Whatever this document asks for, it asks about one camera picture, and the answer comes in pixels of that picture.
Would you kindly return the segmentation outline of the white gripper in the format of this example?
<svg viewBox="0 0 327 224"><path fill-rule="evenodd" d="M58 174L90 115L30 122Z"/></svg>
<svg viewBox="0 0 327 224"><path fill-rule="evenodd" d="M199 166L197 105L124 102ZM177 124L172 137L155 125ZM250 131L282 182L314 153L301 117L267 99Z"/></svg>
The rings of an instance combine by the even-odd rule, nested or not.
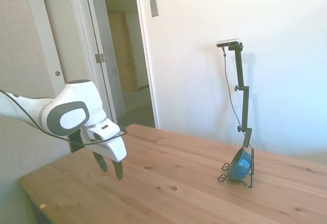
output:
<svg viewBox="0 0 327 224"><path fill-rule="evenodd" d="M107 171L107 164L103 156L110 158L115 175L118 180L121 180L123 178L121 161L127 156L127 152L119 126L106 118L93 126L83 126L80 130L83 144L87 149L93 151L100 169L103 172Z"/></svg>

